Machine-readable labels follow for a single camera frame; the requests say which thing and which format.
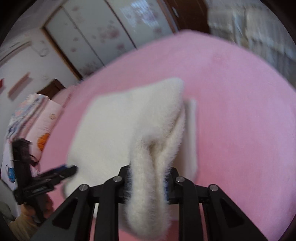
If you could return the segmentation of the pink pillow with orange flower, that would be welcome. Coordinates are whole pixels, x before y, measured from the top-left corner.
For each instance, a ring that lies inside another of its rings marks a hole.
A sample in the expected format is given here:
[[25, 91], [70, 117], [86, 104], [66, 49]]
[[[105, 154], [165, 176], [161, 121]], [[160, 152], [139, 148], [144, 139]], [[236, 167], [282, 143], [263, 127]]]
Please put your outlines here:
[[45, 144], [62, 110], [62, 105], [52, 100], [47, 101], [45, 107], [27, 133], [25, 139], [31, 143], [29, 153], [34, 162], [37, 163], [41, 159]]

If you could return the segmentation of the folded floral quilt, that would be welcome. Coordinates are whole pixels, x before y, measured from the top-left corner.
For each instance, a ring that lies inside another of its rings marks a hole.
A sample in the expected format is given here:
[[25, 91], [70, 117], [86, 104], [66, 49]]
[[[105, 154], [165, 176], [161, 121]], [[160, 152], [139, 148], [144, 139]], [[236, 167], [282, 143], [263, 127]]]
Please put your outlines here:
[[6, 140], [12, 142], [17, 138], [25, 138], [48, 101], [46, 95], [30, 94], [12, 114]]

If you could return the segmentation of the white lace covered furniture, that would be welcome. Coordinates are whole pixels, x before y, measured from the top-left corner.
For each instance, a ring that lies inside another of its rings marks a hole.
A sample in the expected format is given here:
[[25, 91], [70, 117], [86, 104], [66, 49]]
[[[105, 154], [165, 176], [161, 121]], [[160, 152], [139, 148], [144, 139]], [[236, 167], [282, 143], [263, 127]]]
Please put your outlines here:
[[210, 33], [244, 47], [295, 86], [295, 42], [261, 1], [207, 1]]

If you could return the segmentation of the white fluffy knit cardigan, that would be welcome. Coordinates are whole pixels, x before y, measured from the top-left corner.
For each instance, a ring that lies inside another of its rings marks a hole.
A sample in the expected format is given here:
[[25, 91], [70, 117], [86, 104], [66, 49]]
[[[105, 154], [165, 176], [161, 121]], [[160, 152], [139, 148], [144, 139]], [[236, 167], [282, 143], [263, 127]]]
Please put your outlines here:
[[189, 180], [197, 176], [196, 101], [183, 93], [183, 80], [169, 78], [93, 100], [68, 153], [67, 164], [78, 171], [64, 195], [103, 184], [128, 166], [119, 225], [143, 240], [163, 238], [177, 217], [168, 204], [170, 168]]

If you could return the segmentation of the white wall air conditioner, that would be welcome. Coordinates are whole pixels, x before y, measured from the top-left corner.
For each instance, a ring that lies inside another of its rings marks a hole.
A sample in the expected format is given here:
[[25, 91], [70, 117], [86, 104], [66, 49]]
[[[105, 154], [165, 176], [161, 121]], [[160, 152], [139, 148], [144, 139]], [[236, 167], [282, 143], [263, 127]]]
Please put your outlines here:
[[31, 45], [32, 45], [32, 41], [22, 41], [22, 42], [17, 42], [13, 44], [12, 46], [8, 47], [8, 49], [6, 50], [2, 50], [0, 65], [3, 66], [16, 54], [18, 54], [19, 52], [23, 51], [25, 48]]

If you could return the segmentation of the red wall shelf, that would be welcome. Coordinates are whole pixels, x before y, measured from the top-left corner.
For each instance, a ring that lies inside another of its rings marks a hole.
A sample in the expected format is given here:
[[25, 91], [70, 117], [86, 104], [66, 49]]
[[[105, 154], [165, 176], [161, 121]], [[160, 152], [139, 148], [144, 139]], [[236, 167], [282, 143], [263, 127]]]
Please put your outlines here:
[[2, 79], [0, 80], [0, 93], [2, 93], [3, 90], [4, 90], [4, 79], [2, 78]]

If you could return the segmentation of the pink plush bed blanket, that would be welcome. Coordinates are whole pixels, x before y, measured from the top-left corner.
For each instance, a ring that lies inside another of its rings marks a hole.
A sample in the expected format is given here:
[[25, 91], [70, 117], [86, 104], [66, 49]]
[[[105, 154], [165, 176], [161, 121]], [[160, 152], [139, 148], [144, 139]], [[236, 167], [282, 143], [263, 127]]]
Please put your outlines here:
[[41, 171], [65, 163], [93, 97], [170, 77], [197, 102], [196, 183], [217, 184], [278, 240], [295, 216], [295, 90], [259, 57], [200, 32], [151, 42], [83, 81], [45, 145]]

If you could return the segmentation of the floral glass sliding wardrobe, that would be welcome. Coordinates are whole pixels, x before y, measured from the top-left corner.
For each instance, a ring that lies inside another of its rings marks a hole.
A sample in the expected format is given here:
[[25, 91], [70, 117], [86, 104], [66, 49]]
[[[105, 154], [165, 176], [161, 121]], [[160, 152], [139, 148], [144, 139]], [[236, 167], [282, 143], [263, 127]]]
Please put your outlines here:
[[177, 30], [164, 1], [62, 1], [44, 24], [80, 79]]

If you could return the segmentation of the pink wall shelf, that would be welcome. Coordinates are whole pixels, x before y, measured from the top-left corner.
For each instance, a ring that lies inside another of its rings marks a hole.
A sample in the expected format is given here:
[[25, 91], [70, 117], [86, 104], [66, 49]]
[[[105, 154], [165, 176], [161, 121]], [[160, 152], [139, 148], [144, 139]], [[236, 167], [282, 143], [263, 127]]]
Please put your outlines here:
[[27, 72], [22, 76], [8, 91], [8, 98], [14, 100], [20, 92], [32, 81], [30, 78], [30, 72]]

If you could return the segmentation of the dark wooden headboard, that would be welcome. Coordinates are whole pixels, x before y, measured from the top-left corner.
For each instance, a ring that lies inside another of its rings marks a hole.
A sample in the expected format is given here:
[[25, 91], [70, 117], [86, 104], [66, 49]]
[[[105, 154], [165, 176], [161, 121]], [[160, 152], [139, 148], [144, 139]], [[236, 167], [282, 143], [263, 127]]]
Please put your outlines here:
[[52, 99], [58, 92], [65, 89], [65, 86], [57, 79], [53, 79], [46, 87], [37, 92]]

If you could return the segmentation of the brown wooden door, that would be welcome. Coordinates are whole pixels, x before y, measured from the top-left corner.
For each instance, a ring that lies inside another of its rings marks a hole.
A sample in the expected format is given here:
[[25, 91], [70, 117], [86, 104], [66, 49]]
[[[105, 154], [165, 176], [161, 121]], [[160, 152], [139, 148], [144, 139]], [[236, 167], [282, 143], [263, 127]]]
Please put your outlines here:
[[208, 7], [204, 0], [168, 0], [164, 1], [179, 30], [194, 30], [210, 33], [207, 23]]

